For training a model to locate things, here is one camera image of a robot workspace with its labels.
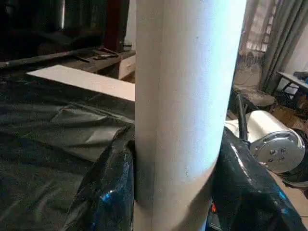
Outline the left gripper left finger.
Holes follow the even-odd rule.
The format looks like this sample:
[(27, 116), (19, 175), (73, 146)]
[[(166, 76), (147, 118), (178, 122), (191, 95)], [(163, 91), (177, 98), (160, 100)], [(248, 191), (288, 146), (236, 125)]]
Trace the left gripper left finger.
[(84, 177), (67, 213), (66, 231), (131, 231), (134, 132), (121, 131)]

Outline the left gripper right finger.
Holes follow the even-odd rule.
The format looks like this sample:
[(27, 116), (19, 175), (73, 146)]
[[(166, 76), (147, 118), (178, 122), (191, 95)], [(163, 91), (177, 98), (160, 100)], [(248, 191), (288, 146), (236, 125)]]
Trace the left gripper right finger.
[(223, 231), (304, 231), (302, 219), (246, 144), (224, 128), (212, 198)]

